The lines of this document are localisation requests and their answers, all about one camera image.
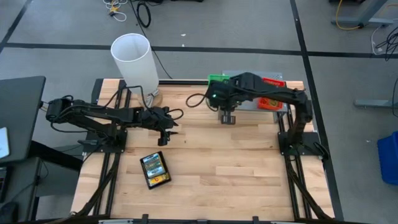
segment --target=desk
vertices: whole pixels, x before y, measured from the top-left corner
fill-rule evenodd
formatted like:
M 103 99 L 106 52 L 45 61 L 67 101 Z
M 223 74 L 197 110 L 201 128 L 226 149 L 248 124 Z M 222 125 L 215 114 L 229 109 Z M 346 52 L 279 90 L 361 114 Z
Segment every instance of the desk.
M 119 81 L 103 80 L 99 105 L 110 99 Z M 287 82 L 287 86 L 302 89 L 303 83 Z M 189 95 L 204 93 L 206 89 L 206 85 L 159 85 L 162 106 L 184 110 L 184 117 L 174 128 L 179 134 L 171 136 L 167 146 L 158 147 L 158 133 L 139 128 L 128 130 L 112 218 L 141 218 L 147 213 L 151 219 L 252 220 L 253 216 L 260 220 L 294 219 L 284 157 L 280 155 L 277 140 L 279 125 L 274 123 L 272 113 L 236 111 L 236 125 L 220 125 L 218 113 L 210 111 L 205 103 L 196 108 L 185 105 Z M 131 96 L 130 105 L 139 106 L 137 96 Z M 312 123 L 306 126 L 306 131 L 313 131 Z M 148 190 L 139 159 L 157 151 L 164 153 L 172 181 Z M 95 153 L 83 164 L 72 211 L 79 211 L 97 188 L 103 157 L 104 154 Z M 315 156 L 301 158 L 308 191 L 333 216 L 322 161 Z M 301 196 L 297 189 L 296 192 L 304 217 Z
M 33 183 L 39 174 L 40 159 L 80 170 L 81 160 L 32 141 L 44 83 L 45 77 L 0 80 L 0 128 L 7 128 L 10 148 L 10 155 L 0 159 L 0 166 L 12 168 L 4 202 Z M 35 218 L 38 202 L 35 191 L 36 185 L 32 184 L 15 199 L 19 221 Z
M 7 128 L 10 148 L 10 155 L 0 159 L 0 163 L 4 165 L 28 157 L 40 157 L 79 171 L 81 160 L 32 141 L 44 83 L 45 77 L 0 81 L 0 128 Z
M 18 194 L 14 202 L 18 203 L 18 221 L 20 222 L 34 220 L 36 216 L 37 205 L 34 202 L 37 199 L 35 197 L 37 186 L 32 183 L 40 174 L 40 169 L 40 159 L 37 157 L 26 159 L 12 167 L 6 198 L 4 203 L 0 203 L 0 207 Z

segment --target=green box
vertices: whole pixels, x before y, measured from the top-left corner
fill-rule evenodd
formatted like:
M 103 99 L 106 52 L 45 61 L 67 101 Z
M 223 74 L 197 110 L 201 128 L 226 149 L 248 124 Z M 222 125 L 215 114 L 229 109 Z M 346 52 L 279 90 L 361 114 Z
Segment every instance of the green box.
M 207 79 L 209 80 L 209 84 L 210 81 L 212 80 L 216 80 L 216 81 L 223 81 L 223 80 L 229 80 L 229 75 L 219 75 L 219 74 L 210 74 L 207 76 Z

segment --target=metal plate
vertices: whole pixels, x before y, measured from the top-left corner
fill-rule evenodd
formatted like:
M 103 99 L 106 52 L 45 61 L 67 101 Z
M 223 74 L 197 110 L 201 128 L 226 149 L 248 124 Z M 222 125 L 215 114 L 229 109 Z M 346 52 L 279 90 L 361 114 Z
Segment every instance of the metal plate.
M 279 149 L 282 155 L 290 156 L 322 156 L 320 152 L 313 143 L 319 142 L 318 133 L 303 133 L 303 145 L 307 147 L 298 147 L 298 149 L 292 149 L 287 144 L 287 132 L 278 133 Z
M 119 144 L 117 146 L 111 146 L 111 145 L 104 145 L 101 146 L 99 149 L 98 146 L 94 145 L 84 145 L 83 152 L 110 152 L 110 153 L 116 153 L 116 152 L 124 152 L 124 149 L 126 148 L 126 139 L 127 139 L 127 131 L 126 130 L 119 130 L 118 133 L 119 136 Z M 87 138 L 89 140 L 101 140 L 97 134 L 95 133 L 87 133 Z
M 242 74 L 244 72 L 251 72 L 253 74 L 256 74 L 262 78 L 272 78 L 275 80 L 283 80 L 282 79 L 282 74 L 280 72 L 258 72 L 258 71 L 239 71 L 239 70 L 224 70 L 223 74 L 229 75 L 230 77 L 233 77 L 235 75 Z M 264 109 L 259 109 L 257 106 L 259 104 L 259 99 L 256 98 L 253 101 L 245 101 L 242 103 L 242 105 L 238 106 L 236 110 L 244 110 L 244 111 L 264 111 L 264 112 L 287 112 L 287 105 L 284 103 L 284 107 L 280 110 L 274 111 L 274 110 L 264 110 Z

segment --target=floor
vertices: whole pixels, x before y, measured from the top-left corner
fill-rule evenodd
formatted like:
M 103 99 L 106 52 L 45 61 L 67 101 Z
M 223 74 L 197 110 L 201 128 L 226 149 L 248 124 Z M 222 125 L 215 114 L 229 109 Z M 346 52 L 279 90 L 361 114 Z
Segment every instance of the floor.
M 370 1 L 344 4 L 341 15 L 355 15 Z M 291 3 L 297 5 L 298 21 Z M 381 180 L 376 143 L 396 131 L 398 119 L 390 110 L 355 108 L 353 100 L 391 99 L 398 63 L 370 58 L 375 27 L 343 31 L 331 25 L 336 7 L 327 0 L 166 0 L 150 7 L 152 24 L 146 34 L 173 78 L 206 78 L 222 70 L 281 72 L 285 80 L 303 80 L 313 98 L 315 84 L 344 219 L 395 223 L 398 187 Z M 396 10 L 392 7 L 382 16 L 397 17 Z M 107 47 L 120 35 L 141 33 L 131 8 L 123 5 L 121 12 L 126 22 L 107 16 L 100 0 L 0 0 L 0 79 L 44 75 L 45 101 L 67 94 L 90 100 L 96 78 L 121 76 Z M 375 43 L 395 27 L 381 29 Z M 159 77 L 167 78 L 157 65 Z M 318 114 L 319 132 L 321 118 Z M 34 140 L 68 149 L 83 138 L 54 132 L 39 113 Z M 69 153 L 79 155 L 79 149 Z M 40 199 L 37 217 L 64 217 L 77 174 L 49 168 L 52 185 L 42 187 L 40 194 L 64 187 L 61 195 Z

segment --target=red box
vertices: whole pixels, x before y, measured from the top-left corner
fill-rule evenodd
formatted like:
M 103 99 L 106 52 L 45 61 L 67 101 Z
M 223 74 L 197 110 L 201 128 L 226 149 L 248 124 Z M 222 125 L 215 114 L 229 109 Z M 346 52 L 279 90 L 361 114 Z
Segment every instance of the red box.
M 271 79 L 271 78 L 262 78 L 262 81 L 264 81 L 265 83 L 271 84 L 271 85 L 285 87 L 284 81 L 275 80 L 275 79 Z M 284 107 L 284 104 L 282 102 L 268 99 L 266 97 L 262 97 L 259 99 L 259 104 L 258 104 L 259 109 L 280 110 L 283 107 Z

